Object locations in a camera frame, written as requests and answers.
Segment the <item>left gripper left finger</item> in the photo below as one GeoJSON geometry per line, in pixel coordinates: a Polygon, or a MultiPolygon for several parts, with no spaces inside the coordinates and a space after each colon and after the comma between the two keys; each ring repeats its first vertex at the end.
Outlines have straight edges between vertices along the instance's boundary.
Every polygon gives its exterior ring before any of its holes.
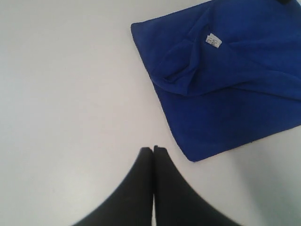
{"type": "Polygon", "coordinates": [[[139,151],[132,168],[115,191],[76,226],[151,226],[153,151],[139,151]]]}

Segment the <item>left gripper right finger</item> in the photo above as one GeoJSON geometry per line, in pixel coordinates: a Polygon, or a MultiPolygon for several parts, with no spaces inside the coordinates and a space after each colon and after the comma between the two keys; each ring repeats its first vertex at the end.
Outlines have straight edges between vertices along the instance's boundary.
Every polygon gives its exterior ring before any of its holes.
{"type": "Polygon", "coordinates": [[[167,149],[154,147],[154,198],[158,226],[236,226],[182,177],[167,149]]]}

